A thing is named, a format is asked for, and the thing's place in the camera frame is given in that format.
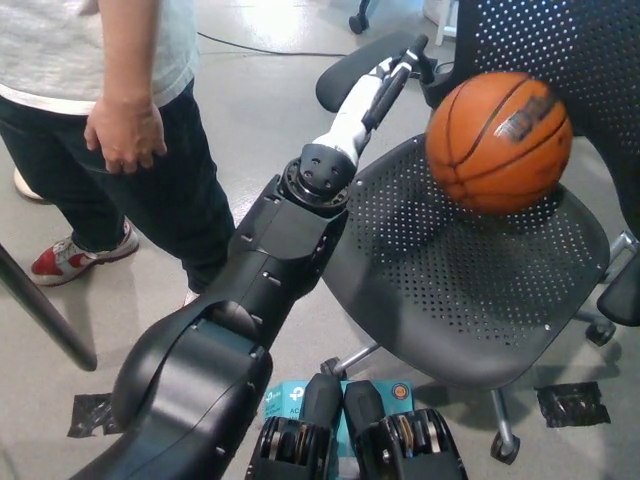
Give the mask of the person's left hand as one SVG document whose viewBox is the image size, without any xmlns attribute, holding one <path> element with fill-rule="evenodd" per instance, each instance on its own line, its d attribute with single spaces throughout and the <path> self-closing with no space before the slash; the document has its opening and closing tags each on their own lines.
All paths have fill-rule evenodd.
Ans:
<svg viewBox="0 0 640 480">
<path fill-rule="evenodd" d="M 99 150 L 111 174 L 151 168 L 167 153 L 159 109 L 149 97 L 133 101 L 103 95 L 90 112 L 84 131 L 87 148 Z"/>
</svg>

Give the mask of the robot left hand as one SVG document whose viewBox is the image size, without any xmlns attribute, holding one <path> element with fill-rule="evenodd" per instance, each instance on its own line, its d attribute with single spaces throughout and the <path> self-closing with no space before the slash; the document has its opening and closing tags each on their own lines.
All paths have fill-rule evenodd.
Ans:
<svg viewBox="0 0 640 480">
<path fill-rule="evenodd" d="M 346 55 L 319 77 L 320 105 L 335 114 L 318 144 L 343 153 L 353 165 L 416 72 L 432 72 L 425 49 L 429 37 L 396 32 Z"/>
</svg>

